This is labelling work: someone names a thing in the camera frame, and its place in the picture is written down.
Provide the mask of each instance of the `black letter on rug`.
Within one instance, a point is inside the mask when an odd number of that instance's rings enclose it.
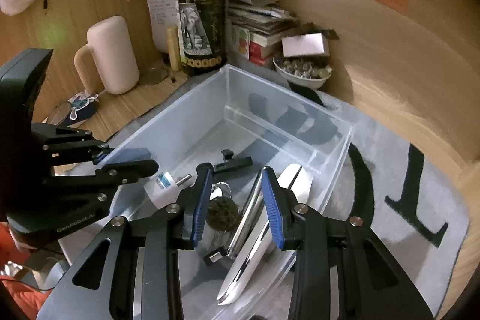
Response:
[[[360,151],[353,144],[350,144],[349,156],[355,175],[355,198],[349,218],[361,217],[363,224],[370,227],[375,212],[374,184],[371,180],[371,173],[363,161]]]
[[[406,168],[405,180],[403,182],[402,197],[398,201],[385,197],[385,203],[402,216],[418,233],[432,243],[440,247],[443,236],[448,228],[448,223],[443,224],[437,233],[430,231],[417,217],[417,206],[420,194],[420,178],[423,172],[425,156],[415,146],[410,144],[409,164]]]

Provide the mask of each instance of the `red cloth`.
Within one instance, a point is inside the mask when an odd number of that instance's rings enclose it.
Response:
[[[0,277],[0,281],[26,316],[30,320],[35,320],[51,290],[42,293],[5,275]]]
[[[0,224],[0,267],[9,260],[12,262],[23,264],[30,256],[28,250],[20,252],[15,246],[15,242],[10,235],[8,226]]]

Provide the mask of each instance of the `transparent plastic bin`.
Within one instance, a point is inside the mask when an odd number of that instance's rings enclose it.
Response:
[[[277,175],[291,163],[313,173],[308,204],[323,211],[344,163],[353,126],[326,109],[260,77],[226,65],[217,74],[178,99],[116,148],[102,164],[129,160],[132,150],[146,148],[159,172],[173,178],[192,174],[203,162],[222,162],[221,150],[251,156],[254,166],[229,178],[232,198],[241,207],[256,173],[263,165]],[[178,191],[165,190],[165,205]],[[185,320],[243,319],[269,289],[284,278],[295,252],[267,252],[241,297],[217,305],[216,297],[232,264],[222,259],[210,267],[203,262],[214,232],[205,232],[195,251],[179,251]]]

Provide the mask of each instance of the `white bowl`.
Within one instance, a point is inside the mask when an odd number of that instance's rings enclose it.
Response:
[[[311,88],[312,90],[318,90],[319,88],[321,88],[321,86],[323,86],[323,84],[328,79],[328,77],[324,77],[323,79],[307,79],[305,77],[296,76],[293,74],[289,74],[287,71],[284,71],[281,67],[277,65],[275,59],[273,61],[273,64],[275,64],[277,72],[279,72],[280,75],[282,75],[286,80],[299,86]]]

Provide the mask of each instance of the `gray rug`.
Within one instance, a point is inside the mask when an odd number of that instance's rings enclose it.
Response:
[[[410,143],[348,103],[319,96],[335,115],[356,124],[349,157],[323,215],[341,220],[356,215],[370,223],[436,316],[467,234],[466,205]],[[255,312],[268,320],[287,319],[292,286],[291,272]],[[338,317],[337,300],[332,295],[331,319]]]

